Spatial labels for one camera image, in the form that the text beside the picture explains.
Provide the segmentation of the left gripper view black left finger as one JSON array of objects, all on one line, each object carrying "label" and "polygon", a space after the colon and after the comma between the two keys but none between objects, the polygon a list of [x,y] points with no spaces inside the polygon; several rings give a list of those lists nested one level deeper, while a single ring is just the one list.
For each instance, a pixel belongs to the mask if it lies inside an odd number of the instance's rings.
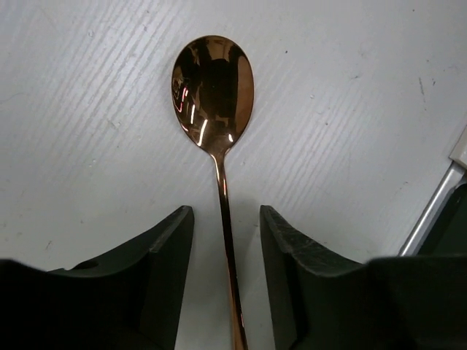
[{"label": "left gripper view black left finger", "polygon": [[3,349],[173,349],[193,241],[181,206],[72,269],[1,261]]}]

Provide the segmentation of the left gripper view black right finger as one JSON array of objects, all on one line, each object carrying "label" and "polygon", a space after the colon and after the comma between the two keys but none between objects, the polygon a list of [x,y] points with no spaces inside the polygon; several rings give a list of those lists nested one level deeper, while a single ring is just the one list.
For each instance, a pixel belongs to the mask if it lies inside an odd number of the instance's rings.
[{"label": "left gripper view black right finger", "polygon": [[260,208],[276,349],[464,349],[466,258],[358,263]]}]

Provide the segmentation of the rose gold spoon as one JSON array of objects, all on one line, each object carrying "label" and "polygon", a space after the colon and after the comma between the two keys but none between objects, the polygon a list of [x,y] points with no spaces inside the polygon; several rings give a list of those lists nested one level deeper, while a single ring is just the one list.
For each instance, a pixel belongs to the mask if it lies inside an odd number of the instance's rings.
[{"label": "rose gold spoon", "polygon": [[241,138],[252,115],[254,79],[243,49],[224,36],[202,36],[178,55],[171,75],[174,111],[187,137],[214,161],[228,271],[233,349],[247,349],[225,156]]}]

